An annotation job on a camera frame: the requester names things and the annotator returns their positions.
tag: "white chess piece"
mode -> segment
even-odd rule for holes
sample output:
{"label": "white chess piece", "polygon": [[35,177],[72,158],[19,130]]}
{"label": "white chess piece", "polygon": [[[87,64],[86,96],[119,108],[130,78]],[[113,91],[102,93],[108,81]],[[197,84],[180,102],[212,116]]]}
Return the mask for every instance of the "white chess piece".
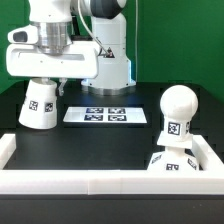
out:
{"label": "white chess piece", "polygon": [[162,95],[160,107],[164,114],[164,130],[157,144],[165,146],[165,151],[152,155],[148,169],[198,170],[196,158],[185,153],[185,149],[192,148],[193,135],[189,128],[198,108],[197,96],[186,86],[173,86]]}

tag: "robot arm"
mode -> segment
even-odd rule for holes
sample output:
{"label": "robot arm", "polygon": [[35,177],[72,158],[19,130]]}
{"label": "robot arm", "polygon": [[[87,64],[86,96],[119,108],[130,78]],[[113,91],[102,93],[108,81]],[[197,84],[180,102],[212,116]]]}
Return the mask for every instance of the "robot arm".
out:
{"label": "robot arm", "polygon": [[71,11],[113,18],[126,0],[29,0],[30,25],[8,34],[7,69],[13,76],[95,78],[101,47],[71,41]]}

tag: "white border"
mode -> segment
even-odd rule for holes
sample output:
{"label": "white border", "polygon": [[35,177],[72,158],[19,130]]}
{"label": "white border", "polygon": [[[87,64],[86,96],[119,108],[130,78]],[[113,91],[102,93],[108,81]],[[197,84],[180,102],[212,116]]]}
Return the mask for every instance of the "white border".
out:
{"label": "white border", "polygon": [[[224,195],[224,168],[221,160],[201,136],[194,136],[193,139],[197,156],[200,163],[204,162],[202,165],[206,171],[156,173],[131,170],[0,170],[0,194]],[[4,135],[0,140],[2,164],[8,161],[15,149],[15,135]]]}

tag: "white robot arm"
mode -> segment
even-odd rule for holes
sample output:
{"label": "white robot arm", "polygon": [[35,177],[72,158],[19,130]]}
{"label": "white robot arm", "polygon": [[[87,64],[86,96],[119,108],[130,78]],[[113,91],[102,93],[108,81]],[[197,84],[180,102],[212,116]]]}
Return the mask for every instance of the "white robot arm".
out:
{"label": "white robot arm", "polygon": [[[91,87],[112,93],[135,84],[126,57],[126,20],[120,14],[126,0],[29,0],[29,3],[30,25],[8,34],[12,44],[7,50],[7,70],[11,75],[80,78],[85,79],[84,89]],[[93,41],[71,40],[71,13],[80,15],[80,12],[92,18]],[[106,57],[99,58],[102,47],[106,49]]]}

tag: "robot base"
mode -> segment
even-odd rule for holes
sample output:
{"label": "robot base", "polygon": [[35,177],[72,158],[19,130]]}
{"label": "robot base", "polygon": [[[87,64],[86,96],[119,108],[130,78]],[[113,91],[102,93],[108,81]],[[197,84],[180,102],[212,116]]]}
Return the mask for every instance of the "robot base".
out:
{"label": "robot base", "polygon": [[135,92],[135,85],[127,86],[121,89],[103,89],[103,88],[95,88],[92,86],[84,86],[82,85],[82,90],[85,92],[102,95],[102,96],[118,96],[126,93]]}

